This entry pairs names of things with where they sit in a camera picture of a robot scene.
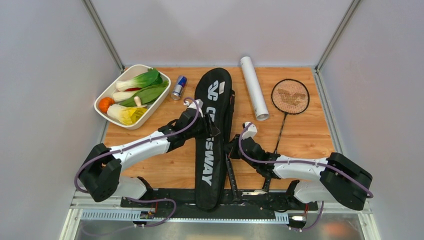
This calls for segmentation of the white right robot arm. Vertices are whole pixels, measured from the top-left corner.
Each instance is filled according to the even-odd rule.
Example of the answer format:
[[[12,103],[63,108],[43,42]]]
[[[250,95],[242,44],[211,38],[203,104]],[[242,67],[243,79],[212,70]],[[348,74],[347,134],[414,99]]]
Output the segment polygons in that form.
[[[310,202],[336,201],[351,210],[361,211],[373,198],[372,175],[341,153],[305,159],[268,152],[252,137],[236,135],[225,144],[231,159],[242,159],[266,179],[294,179],[285,195],[286,205],[298,209]]]

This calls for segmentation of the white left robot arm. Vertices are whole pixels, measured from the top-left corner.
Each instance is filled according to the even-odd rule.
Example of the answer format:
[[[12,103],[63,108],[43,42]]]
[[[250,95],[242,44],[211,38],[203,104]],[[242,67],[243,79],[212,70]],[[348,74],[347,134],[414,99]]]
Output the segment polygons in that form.
[[[142,180],[122,176],[129,167],[182,147],[189,139],[207,139],[220,134],[211,114],[187,108],[178,119],[170,121],[152,134],[123,145],[95,145],[77,171],[74,184],[95,202],[110,197],[129,197],[140,207],[153,201],[153,193]]]

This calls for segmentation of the black Crossway racket bag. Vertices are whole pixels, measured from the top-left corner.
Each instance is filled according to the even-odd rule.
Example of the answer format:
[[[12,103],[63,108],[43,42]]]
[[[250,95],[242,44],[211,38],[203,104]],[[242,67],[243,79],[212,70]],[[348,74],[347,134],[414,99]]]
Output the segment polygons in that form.
[[[195,140],[194,202],[209,212],[219,204],[227,174],[225,144],[230,142],[235,105],[230,73],[221,67],[209,70],[199,80],[194,96],[202,100],[202,112],[209,114],[220,131],[217,136]]]

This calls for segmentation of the silver blue drink can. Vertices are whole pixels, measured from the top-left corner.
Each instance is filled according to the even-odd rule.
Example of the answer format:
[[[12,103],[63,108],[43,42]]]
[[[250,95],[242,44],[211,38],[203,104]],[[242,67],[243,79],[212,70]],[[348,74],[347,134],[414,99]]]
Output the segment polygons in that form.
[[[187,78],[183,75],[180,75],[176,80],[176,83],[172,92],[170,93],[170,97],[176,101],[180,100],[183,95],[183,91],[186,84],[187,84]]]

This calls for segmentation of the white shuttlecock tube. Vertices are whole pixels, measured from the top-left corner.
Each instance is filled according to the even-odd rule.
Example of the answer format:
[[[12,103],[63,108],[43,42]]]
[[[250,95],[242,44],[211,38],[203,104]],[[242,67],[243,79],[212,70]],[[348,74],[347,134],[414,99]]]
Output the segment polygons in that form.
[[[240,66],[255,118],[257,121],[265,121],[270,115],[252,59],[249,56],[242,57]]]

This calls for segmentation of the black badminton racket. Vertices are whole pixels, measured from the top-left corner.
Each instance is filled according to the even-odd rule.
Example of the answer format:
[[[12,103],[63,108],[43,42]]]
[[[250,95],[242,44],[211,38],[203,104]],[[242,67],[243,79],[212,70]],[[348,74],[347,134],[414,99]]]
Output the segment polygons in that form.
[[[228,174],[230,189],[231,189],[231,193],[232,193],[232,201],[234,203],[238,203],[241,199],[240,199],[240,195],[239,195],[239,192],[238,192],[238,186],[237,186],[234,168],[233,168],[233,165],[232,165],[232,162],[231,162],[231,159],[230,159],[229,156],[226,156],[225,163],[226,163],[226,168],[227,168],[227,174]]]
[[[273,151],[278,152],[279,143],[288,115],[303,113],[310,104],[310,93],[307,87],[299,80],[286,78],[275,84],[271,91],[271,101],[276,109],[284,114],[278,139]]]

